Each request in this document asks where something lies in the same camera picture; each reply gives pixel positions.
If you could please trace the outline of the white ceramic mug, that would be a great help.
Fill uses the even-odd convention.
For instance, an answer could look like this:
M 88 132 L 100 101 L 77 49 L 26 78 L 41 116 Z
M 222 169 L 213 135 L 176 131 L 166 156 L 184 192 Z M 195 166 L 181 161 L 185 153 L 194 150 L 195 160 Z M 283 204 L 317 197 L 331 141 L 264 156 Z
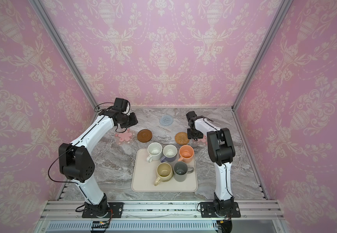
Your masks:
M 148 157 L 147 162 L 150 163 L 152 161 L 160 161 L 163 155 L 163 147 L 160 143 L 154 142 L 149 144 L 148 148 Z

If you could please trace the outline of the pink flower coaster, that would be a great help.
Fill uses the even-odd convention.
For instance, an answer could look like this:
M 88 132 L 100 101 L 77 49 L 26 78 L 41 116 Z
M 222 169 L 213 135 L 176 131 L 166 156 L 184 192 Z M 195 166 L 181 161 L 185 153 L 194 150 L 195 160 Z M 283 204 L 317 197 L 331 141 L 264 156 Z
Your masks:
M 207 137 L 206 136 L 203 136 L 202 139 L 199 139 L 198 140 L 198 143 L 201 144 L 201 145 L 207 145 Z
M 133 141 L 133 137 L 135 135 L 134 131 L 131 131 L 130 129 L 126 130 L 123 133 L 116 133 L 116 142 L 121 145 L 121 144 L 130 144 Z

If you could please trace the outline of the blue woven round coaster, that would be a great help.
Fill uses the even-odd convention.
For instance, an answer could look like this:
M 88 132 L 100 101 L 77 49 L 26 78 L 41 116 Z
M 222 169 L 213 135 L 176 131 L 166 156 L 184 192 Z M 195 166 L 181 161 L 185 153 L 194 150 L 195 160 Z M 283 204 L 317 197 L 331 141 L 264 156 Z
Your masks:
M 162 126 L 170 126 L 174 122 L 174 119 L 170 115 L 164 115 L 160 118 L 159 122 Z

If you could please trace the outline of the beige rectangular tray mat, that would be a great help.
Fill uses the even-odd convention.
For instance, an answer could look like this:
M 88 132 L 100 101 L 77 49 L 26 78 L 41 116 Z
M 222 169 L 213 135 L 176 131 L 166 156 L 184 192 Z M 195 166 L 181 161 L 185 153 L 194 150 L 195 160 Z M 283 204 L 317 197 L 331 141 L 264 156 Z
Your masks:
M 147 149 L 139 149 L 136 154 L 135 166 L 131 188 L 135 192 L 195 192 L 198 189 L 197 173 L 187 175 L 183 182 L 174 178 L 167 182 L 154 185 L 156 169 L 160 161 L 147 162 L 149 156 Z

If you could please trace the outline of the lavender ceramic mug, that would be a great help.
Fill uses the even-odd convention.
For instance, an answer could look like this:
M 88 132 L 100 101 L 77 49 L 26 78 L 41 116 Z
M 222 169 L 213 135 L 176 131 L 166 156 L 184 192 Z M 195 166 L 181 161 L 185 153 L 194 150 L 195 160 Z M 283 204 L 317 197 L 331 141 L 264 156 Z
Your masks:
M 175 145 L 166 145 L 163 148 L 163 157 L 161 158 L 161 162 L 172 163 L 177 158 L 178 149 Z

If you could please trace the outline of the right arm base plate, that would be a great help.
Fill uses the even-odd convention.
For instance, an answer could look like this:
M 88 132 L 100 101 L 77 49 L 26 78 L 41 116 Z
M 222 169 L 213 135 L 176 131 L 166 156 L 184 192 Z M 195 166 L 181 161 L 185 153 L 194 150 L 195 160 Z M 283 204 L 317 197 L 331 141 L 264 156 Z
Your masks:
M 202 218 L 240 218 L 240 207 L 237 202 L 231 204 L 214 204 L 213 202 L 199 203 Z

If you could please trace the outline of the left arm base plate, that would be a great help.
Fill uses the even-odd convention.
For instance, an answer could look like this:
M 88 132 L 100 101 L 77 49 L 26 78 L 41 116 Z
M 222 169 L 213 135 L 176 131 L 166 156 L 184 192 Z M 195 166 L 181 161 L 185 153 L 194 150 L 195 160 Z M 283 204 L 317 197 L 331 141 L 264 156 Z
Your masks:
M 121 218 L 124 203 L 108 202 L 99 205 L 85 203 L 82 218 Z

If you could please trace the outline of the left aluminium corner post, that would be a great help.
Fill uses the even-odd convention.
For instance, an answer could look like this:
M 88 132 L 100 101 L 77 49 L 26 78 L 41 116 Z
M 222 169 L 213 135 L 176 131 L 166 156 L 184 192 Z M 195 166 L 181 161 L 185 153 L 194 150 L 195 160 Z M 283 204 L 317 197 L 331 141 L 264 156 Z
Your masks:
M 49 36 L 51 37 L 54 45 L 58 49 L 59 53 L 61 54 L 62 58 L 66 62 L 69 70 L 71 71 L 72 75 L 76 79 L 78 85 L 82 89 L 83 93 L 85 94 L 86 98 L 92 105 L 92 107 L 96 107 L 98 104 L 96 99 L 94 98 L 93 94 L 91 93 L 90 88 L 88 87 L 86 81 L 84 80 L 81 70 L 75 64 L 75 60 L 72 58 L 69 49 L 66 47 L 64 41 L 62 40 L 59 31 L 56 29 L 55 24 L 50 19 L 49 14 L 47 13 L 44 4 L 41 1 L 36 0 L 29 0 L 29 3 L 33 7 L 34 11 L 36 12 L 39 20 L 45 27 L 46 31 L 48 32 Z

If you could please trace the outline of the yellow ceramic mug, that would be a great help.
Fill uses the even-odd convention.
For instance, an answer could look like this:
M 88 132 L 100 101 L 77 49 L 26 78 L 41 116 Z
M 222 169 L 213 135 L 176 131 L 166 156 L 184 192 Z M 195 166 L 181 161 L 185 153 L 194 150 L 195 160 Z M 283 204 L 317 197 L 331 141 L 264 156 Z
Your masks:
M 160 183 L 168 182 L 173 177 L 173 170 L 169 163 L 161 163 L 156 169 L 156 180 L 154 186 L 158 186 Z

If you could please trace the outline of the aluminium corner post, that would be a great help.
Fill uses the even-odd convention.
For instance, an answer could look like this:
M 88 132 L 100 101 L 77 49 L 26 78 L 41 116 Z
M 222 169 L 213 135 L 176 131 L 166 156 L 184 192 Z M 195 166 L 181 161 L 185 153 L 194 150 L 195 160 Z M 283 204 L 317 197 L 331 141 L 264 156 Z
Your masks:
M 94 98 L 93 94 L 91 93 L 90 88 L 88 87 L 86 81 L 84 80 L 81 70 L 75 64 L 75 60 L 72 58 L 69 49 L 66 47 L 64 41 L 62 40 L 59 31 L 56 29 L 55 24 L 50 19 L 49 14 L 47 13 L 44 4 L 41 1 L 36 0 L 29 0 L 29 3 L 33 7 L 34 11 L 36 12 L 39 20 L 45 27 L 46 31 L 48 32 L 49 36 L 51 37 L 54 45 L 58 49 L 59 53 L 61 54 L 62 58 L 66 62 L 69 70 L 71 71 L 72 75 L 76 79 L 78 85 L 82 89 L 83 93 L 85 94 L 86 98 L 92 105 L 92 107 L 96 107 L 98 104 L 96 99 Z
M 293 3 L 293 0 L 283 0 L 281 1 L 277 12 L 265 34 L 265 37 L 261 43 L 261 46 L 258 50 L 258 52 L 256 53 L 256 57 L 250 67 L 249 72 L 246 75 L 245 81 L 243 82 L 243 84 L 241 85 L 240 91 L 236 97 L 236 100 L 234 102 L 234 105 L 232 106 L 233 111 L 235 112 L 241 105 L 242 99 L 246 94 L 246 91 L 248 90 L 252 79 L 254 77 L 254 75 L 256 74 L 256 71 L 258 70 L 264 56 L 266 55 L 266 53 L 268 52 L 268 49 L 270 47 L 270 45 L 273 42 L 273 39 L 278 31 L 278 29 L 280 28 L 291 4 Z

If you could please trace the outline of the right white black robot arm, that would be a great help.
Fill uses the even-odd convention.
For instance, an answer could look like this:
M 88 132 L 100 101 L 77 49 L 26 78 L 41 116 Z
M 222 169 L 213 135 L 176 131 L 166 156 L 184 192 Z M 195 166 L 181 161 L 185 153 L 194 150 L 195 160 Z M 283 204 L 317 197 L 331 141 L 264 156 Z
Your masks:
M 235 147 L 228 128 L 220 128 L 207 117 L 194 111 L 187 113 L 188 139 L 197 141 L 204 136 L 207 139 L 208 154 L 216 169 L 216 189 L 214 207 L 220 216 L 229 215 L 234 207 L 234 195 L 231 190 L 231 165 L 235 157 Z

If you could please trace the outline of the tan rattan round coaster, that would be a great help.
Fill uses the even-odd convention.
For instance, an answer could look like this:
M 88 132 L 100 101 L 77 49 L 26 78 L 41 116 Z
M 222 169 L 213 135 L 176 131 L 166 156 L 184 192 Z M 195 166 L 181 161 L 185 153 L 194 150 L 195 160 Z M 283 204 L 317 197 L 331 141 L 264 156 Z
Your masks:
M 187 145 L 190 140 L 188 139 L 187 133 L 179 132 L 175 135 L 175 142 L 179 145 Z

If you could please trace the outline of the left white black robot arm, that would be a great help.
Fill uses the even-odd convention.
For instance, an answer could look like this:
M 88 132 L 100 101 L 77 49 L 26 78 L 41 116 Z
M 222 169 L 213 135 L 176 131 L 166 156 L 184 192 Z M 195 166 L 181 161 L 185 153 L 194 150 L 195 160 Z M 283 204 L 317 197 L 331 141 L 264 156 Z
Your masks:
M 112 213 L 106 194 L 101 191 L 94 177 L 95 164 L 91 152 L 115 126 L 127 129 L 137 123 L 135 113 L 106 109 L 79 137 L 59 147 L 60 173 L 76 184 L 85 199 L 83 217 L 106 217 Z

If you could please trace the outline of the aluminium front rail frame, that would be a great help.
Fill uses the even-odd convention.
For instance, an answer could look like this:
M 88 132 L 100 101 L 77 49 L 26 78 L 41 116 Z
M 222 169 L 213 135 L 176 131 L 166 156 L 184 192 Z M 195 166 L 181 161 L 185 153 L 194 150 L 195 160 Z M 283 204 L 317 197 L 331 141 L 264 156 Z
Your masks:
M 240 218 L 202 218 L 201 200 L 120 201 L 121 218 L 82 218 L 78 201 L 49 201 L 35 233 L 287 233 L 277 201 L 238 200 Z

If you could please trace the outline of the brown wooden round coaster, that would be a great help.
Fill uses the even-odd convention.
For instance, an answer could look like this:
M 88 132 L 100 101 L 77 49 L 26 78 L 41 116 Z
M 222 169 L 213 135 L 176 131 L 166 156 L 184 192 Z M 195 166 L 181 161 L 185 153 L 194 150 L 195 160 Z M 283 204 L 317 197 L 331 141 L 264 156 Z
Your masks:
M 152 132 L 148 129 L 143 129 L 138 132 L 137 140 L 142 143 L 147 143 L 152 139 Z

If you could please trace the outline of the right aluminium corner post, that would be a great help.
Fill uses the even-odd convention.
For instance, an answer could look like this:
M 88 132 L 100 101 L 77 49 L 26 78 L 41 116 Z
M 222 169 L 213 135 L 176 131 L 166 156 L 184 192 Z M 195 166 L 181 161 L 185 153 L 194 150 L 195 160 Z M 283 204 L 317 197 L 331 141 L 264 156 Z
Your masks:
M 256 71 L 258 70 L 264 56 L 266 55 L 266 53 L 268 52 L 268 49 L 270 47 L 270 45 L 273 42 L 273 39 L 278 31 L 278 29 L 280 28 L 291 4 L 293 3 L 293 0 L 283 0 L 281 1 L 277 12 L 265 34 L 265 37 L 261 43 L 261 46 L 258 50 L 258 52 L 256 53 L 256 57 L 250 67 L 249 72 L 246 75 L 245 81 L 243 82 L 243 84 L 241 85 L 240 91 L 236 97 L 236 100 L 234 102 L 234 105 L 232 106 L 233 111 L 235 112 L 241 105 L 242 99 L 246 94 L 246 91 L 248 90 L 252 79 L 254 77 L 254 75 L 256 74 Z

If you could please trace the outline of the grey green ceramic mug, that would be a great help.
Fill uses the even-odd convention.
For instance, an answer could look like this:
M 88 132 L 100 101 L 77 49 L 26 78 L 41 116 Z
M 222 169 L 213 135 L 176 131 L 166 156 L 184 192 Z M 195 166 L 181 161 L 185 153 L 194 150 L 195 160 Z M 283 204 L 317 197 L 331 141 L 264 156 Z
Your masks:
M 194 172 L 194 167 L 189 167 L 187 163 L 179 161 L 174 165 L 174 179 L 178 182 L 184 182 L 187 179 L 188 174 Z

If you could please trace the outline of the orange ceramic mug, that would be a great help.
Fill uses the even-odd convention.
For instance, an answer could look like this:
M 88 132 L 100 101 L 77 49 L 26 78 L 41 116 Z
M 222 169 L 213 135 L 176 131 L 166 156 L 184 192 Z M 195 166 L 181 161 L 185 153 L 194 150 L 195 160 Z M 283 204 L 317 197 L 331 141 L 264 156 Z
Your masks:
M 189 145 L 183 145 L 179 149 L 180 162 L 190 163 L 194 158 L 194 149 Z

